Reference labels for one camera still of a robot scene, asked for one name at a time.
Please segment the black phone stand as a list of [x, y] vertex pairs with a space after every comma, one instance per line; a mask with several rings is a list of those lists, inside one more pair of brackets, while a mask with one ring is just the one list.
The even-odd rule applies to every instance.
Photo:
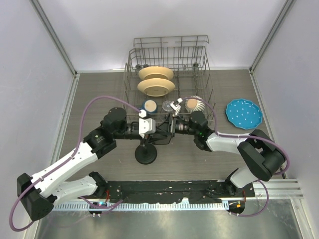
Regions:
[[156, 147], [145, 140], [141, 140], [140, 145], [135, 150], [136, 161], [143, 165], [153, 163], [156, 160], [157, 155], [158, 152]]

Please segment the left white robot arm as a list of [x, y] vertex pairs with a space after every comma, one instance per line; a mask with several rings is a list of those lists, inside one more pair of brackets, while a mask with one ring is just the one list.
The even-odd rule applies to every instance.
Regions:
[[145, 110], [138, 121], [127, 122], [124, 108], [112, 108], [104, 116], [100, 126], [81, 137], [74, 150], [51, 166], [33, 175], [21, 174], [17, 179], [17, 195], [32, 221], [46, 217], [60, 203], [81, 196], [102, 198], [107, 182], [98, 172], [69, 182], [68, 178], [87, 165], [99, 160], [116, 148], [118, 139], [139, 140], [135, 150], [138, 163], [148, 165], [155, 161], [154, 143], [167, 144], [172, 137], [172, 116], [157, 124]]

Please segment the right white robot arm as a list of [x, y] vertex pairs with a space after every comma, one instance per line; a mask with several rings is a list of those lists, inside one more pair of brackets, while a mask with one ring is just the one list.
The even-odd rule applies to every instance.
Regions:
[[224, 181], [224, 190], [232, 197], [252, 182], [269, 181], [286, 162], [282, 151], [259, 129], [241, 135], [221, 134], [209, 128], [201, 111], [192, 112], [189, 120], [175, 117], [173, 125], [175, 133], [193, 135], [200, 150], [241, 155], [245, 166], [234, 170]]

